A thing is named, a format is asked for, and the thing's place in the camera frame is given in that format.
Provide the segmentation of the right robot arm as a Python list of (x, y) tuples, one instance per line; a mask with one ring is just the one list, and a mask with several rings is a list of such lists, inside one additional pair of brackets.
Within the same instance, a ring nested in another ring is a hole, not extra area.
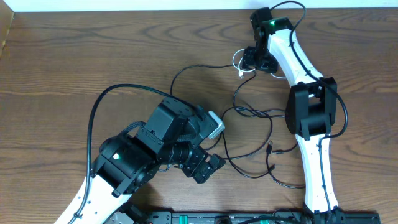
[(343, 100), (334, 78), (324, 78), (298, 43), (296, 26), (286, 17), (274, 18), (264, 7), (251, 16), (255, 46), (239, 61), (242, 69), (274, 73), (282, 69), (290, 93), (285, 109), (288, 130), (300, 148), (305, 175), (304, 223), (343, 223), (331, 179), (329, 145), (335, 137), (336, 104)]

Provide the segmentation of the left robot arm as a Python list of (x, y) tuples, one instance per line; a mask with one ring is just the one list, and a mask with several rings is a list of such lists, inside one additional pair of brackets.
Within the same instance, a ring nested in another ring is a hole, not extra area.
[(177, 165), (196, 183), (205, 183), (226, 161), (200, 144), (224, 129), (213, 111), (164, 98), (148, 121), (133, 122), (102, 143), (90, 176), (57, 223), (105, 223), (162, 165)]

